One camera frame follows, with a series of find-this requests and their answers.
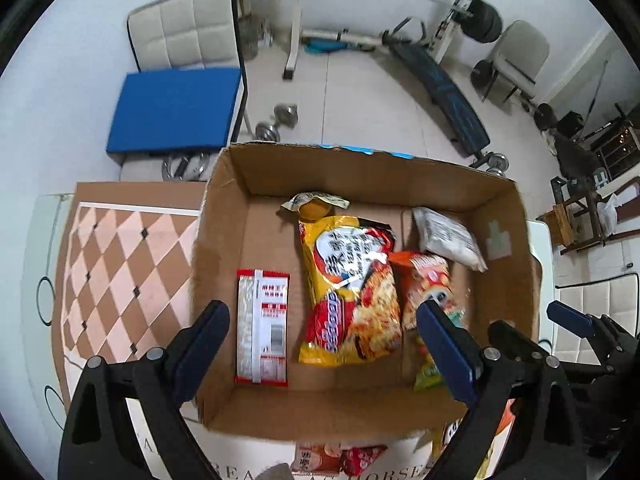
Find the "yellow snack bag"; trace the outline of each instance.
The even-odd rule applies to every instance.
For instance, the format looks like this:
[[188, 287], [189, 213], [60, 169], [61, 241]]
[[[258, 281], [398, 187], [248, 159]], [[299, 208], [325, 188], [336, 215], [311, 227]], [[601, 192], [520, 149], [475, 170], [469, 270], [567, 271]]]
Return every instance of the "yellow snack bag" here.
[[400, 346], [400, 307], [387, 255], [388, 224], [353, 216], [299, 222], [314, 306], [301, 363], [360, 364]]

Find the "diamond pattern tablecloth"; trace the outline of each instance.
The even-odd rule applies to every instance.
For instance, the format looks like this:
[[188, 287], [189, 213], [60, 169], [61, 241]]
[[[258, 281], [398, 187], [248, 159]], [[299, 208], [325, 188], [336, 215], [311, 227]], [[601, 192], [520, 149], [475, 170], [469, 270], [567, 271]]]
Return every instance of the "diamond pattern tablecloth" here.
[[80, 203], [62, 290], [65, 353], [124, 362], [189, 326], [198, 220], [197, 211]]

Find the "beige padded chair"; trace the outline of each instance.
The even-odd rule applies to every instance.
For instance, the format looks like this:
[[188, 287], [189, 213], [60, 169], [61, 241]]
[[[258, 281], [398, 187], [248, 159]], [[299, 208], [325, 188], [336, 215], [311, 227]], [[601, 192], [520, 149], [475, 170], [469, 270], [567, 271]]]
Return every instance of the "beige padded chair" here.
[[247, 82], [240, 49], [238, 0], [158, 0], [129, 13], [127, 31], [138, 70], [238, 67], [242, 77], [229, 142], [246, 121]]
[[536, 76], [548, 56], [549, 42], [539, 30], [524, 20], [511, 23], [495, 46], [494, 73], [482, 100], [487, 98], [499, 75], [513, 84], [505, 102], [518, 89], [532, 99], [536, 95]]
[[[556, 299], [585, 314], [606, 314], [631, 335], [638, 334], [639, 277], [636, 272], [597, 282], [557, 286]], [[561, 361], [600, 364], [586, 339], [554, 324], [553, 354]]]

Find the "snack bag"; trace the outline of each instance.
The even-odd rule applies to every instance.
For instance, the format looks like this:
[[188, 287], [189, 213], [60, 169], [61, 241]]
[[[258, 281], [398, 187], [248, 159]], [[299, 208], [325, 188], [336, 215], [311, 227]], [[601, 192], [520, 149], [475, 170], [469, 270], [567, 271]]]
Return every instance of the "snack bag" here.
[[389, 261], [399, 277], [402, 328], [415, 328], [415, 311], [427, 300], [435, 300], [445, 312], [455, 307], [443, 257], [403, 251], [392, 254]]
[[487, 270], [480, 247], [462, 224], [427, 207], [414, 207], [420, 250], [444, 256], [477, 272]]
[[351, 447], [342, 452], [340, 465], [348, 476], [360, 476], [362, 472], [386, 450], [386, 446]]
[[341, 455], [339, 444], [296, 444], [290, 469], [294, 474], [338, 476]]
[[[463, 311], [453, 300], [449, 288], [447, 261], [435, 254], [420, 254], [413, 251], [394, 253], [389, 257], [399, 277], [402, 294], [402, 327], [416, 327], [415, 313], [427, 300], [436, 301], [455, 326], [463, 327]], [[424, 364], [415, 377], [414, 390], [423, 390], [442, 382], [436, 363], [422, 339], [418, 338], [418, 349], [424, 355]]]
[[300, 348], [301, 363], [360, 364], [400, 346], [400, 307], [387, 255], [387, 224], [353, 216], [299, 222], [314, 306]]
[[289, 275], [238, 270], [236, 382], [287, 386]]

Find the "blue exercise mat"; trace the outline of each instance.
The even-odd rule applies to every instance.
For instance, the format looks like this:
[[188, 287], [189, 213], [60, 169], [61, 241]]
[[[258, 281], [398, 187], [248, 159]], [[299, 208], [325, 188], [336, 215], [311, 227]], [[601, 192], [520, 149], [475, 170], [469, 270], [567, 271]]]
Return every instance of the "blue exercise mat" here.
[[127, 75], [107, 153], [212, 151], [226, 146], [240, 77], [239, 68]]

